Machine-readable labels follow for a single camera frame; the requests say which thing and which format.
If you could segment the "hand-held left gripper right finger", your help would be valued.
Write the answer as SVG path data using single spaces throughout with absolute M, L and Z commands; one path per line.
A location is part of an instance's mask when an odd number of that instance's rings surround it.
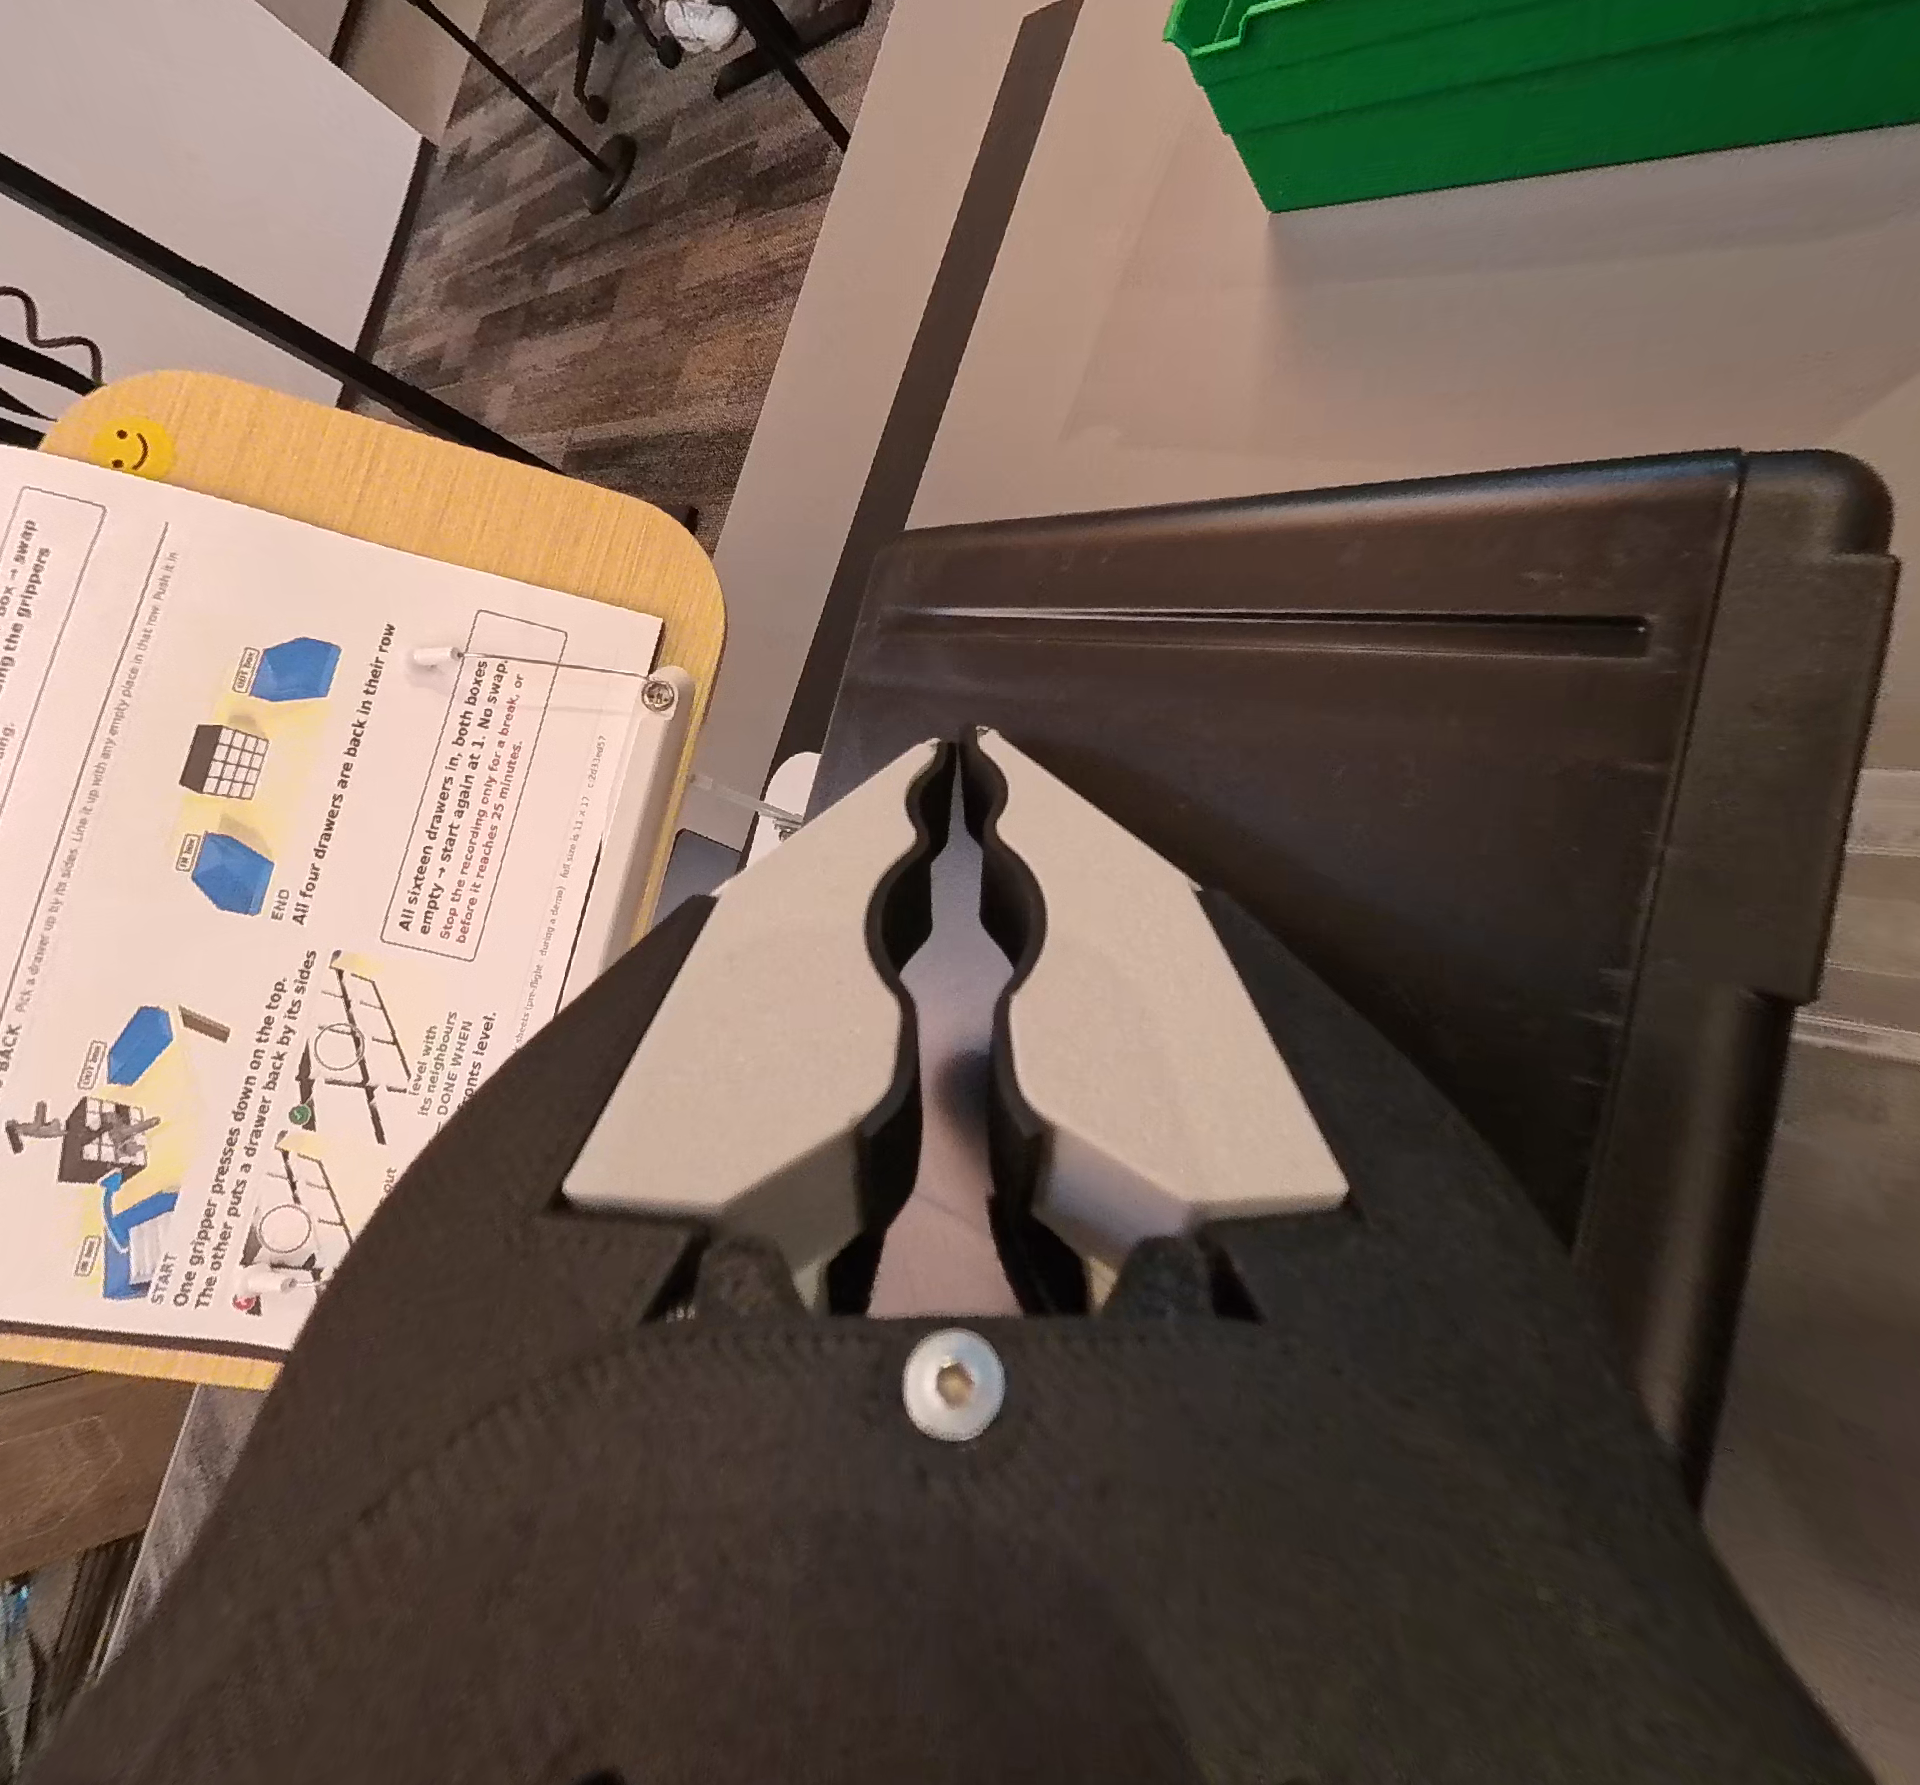
M 979 917 L 1009 963 L 989 1047 L 989 1222 L 1024 1312 L 1223 1222 L 1331 1213 L 1348 1176 L 1169 858 L 994 727 L 961 736 Z

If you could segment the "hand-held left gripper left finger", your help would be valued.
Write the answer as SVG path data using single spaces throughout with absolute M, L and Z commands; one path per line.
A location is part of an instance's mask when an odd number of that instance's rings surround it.
M 916 741 L 703 900 L 569 1204 L 764 1239 L 814 1310 L 869 1310 L 920 1167 L 902 973 L 931 931 L 951 784 L 951 745 Z

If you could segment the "black drawer cabinet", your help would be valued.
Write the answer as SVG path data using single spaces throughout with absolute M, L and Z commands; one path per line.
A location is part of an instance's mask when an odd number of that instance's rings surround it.
M 1835 449 L 908 530 L 810 809 L 987 723 L 1235 896 L 1500 1154 L 1701 1494 L 1891 533 Z

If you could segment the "green plastic bin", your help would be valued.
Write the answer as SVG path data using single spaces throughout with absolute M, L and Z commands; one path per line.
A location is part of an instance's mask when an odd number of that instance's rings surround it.
M 1176 0 L 1272 213 L 1913 123 L 1917 0 Z

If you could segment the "white stand ledge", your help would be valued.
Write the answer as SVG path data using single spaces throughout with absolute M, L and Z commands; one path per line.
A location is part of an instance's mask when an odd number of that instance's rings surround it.
M 670 843 L 696 682 L 664 663 L 637 680 L 559 1008 L 591 985 L 652 921 L 655 859 Z

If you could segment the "white stand base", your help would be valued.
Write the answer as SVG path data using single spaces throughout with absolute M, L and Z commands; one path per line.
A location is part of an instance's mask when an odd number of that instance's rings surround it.
M 690 790 L 747 827 L 738 861 L 742 870 L 776 850 L 804 827 L 821 760 L 815 751 L 789 754 L 772 767 L 758 796 L 731 790 L 701 770 L 690 774 Z

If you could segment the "printed instruction sheet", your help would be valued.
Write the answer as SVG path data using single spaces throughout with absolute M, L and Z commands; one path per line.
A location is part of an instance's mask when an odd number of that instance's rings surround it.
M 4 449 L 1 1319 L 281 1356 L 548 1023 L 629 711 L 455 702 L 403 651 L 625 606 Z

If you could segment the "thin black pole stand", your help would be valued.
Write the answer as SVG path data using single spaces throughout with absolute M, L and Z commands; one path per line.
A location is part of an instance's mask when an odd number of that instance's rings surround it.
M 516 98 L 543 128 L 547 128 L 554 137 L 559 137 L 580 160 L 583 160 L 591 174 L 593 183 L 586 186 L 586 203 L 590 213 L 606 213 L 620 191 L 630 179 L 636 165 L 636 142 L 617 134 L 605 140 L 600 146 L 590 146 L 580 137 L 562 117 L 557 117 L 535 92 L 531 92 L 512 69 L 504 68 L 491 50 L 473 38 L 458 22 L 455 22 L 439 3 L 433 0 L 401 0 L 417 9 L 432 26 L 435 26 L 446 38 L 451 38 L 460 50 L 468 56 L 468 62 L 480 66 L 484 73 L 507 94 Z

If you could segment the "black table leg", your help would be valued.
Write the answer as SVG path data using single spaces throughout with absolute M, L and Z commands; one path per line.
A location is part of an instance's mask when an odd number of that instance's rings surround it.
M 839 149 L 850 143 L 850 130 L 830 108 L 804 68 L 804 58 L 824 45 L 857 32 L 872 12 L 872 0 L 832 0 L 792 18 L 776 0 L 722 0 L 731 8 L 753 41 L 751 50 L 733 58 L 714 79 L 714 97 L 726 98 L 760 75 L 775 72 L 804 103 Z

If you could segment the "white partition panel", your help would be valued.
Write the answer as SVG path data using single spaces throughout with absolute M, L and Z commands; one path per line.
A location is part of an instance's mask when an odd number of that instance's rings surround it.
M 4 153 L 341 348 L 419 134 L 257 0 L 4 0 Z

